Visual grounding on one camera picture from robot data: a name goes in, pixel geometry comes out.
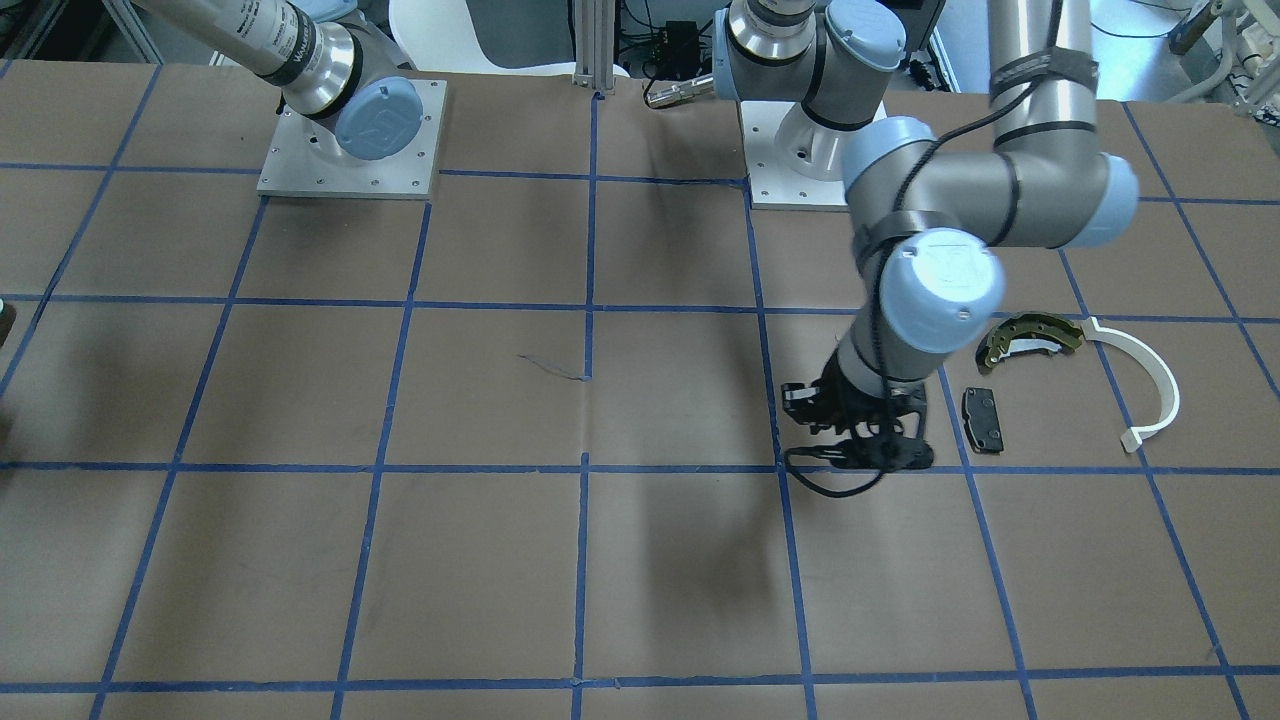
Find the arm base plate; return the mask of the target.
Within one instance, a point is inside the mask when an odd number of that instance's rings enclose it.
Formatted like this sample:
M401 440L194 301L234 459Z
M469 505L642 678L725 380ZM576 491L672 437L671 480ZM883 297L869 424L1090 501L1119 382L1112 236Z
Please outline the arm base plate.
M257 182L269 197L429 200L448 83L389 77L317 123L285 108Z
M847 210L842 156L850 131L817 124L796 102L739 104L751 208Z

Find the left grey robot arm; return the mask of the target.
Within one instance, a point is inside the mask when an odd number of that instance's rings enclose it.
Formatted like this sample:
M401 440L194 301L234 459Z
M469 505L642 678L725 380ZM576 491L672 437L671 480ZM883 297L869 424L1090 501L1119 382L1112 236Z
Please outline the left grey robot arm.
M989 108L936 135L913 117L874 114L905 58L905 29L878 1L732 1L713 22L713 85L733 101L794 101L845 135L842 197L867 301L809 384L783 410L835 445L788 448L841 469L924 469L933 454L923 384L973 343L1006 279L997 247L1083 249L1117 238L1139 188L1102 151L1098 64L1087 1L988 5Z

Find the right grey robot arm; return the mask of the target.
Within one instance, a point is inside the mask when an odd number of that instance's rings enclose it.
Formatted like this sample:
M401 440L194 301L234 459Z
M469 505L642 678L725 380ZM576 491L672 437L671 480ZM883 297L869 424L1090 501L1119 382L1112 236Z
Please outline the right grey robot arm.
M410 60L357 1L142 1L282 92L294 113L324 127L342 152L365 161L407 147L422 100Z

